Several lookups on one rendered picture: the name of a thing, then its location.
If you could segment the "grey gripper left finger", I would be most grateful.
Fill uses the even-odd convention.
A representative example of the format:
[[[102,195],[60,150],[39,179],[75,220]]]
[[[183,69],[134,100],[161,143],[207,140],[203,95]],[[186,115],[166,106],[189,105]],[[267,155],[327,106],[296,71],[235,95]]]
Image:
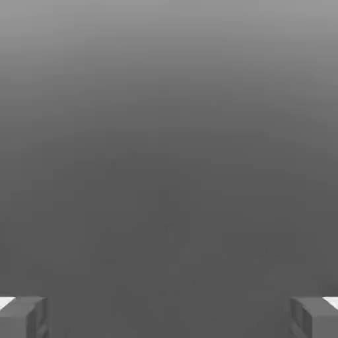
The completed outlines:
[[[48,299],[0,296],[0,338],[49,338]]]

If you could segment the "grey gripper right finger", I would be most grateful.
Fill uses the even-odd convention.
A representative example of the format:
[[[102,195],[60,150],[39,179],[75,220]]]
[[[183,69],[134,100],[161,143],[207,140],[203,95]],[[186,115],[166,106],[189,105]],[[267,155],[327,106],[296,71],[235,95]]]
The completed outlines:
[[[338,296],[292,297],[290,338],[338,338]]]

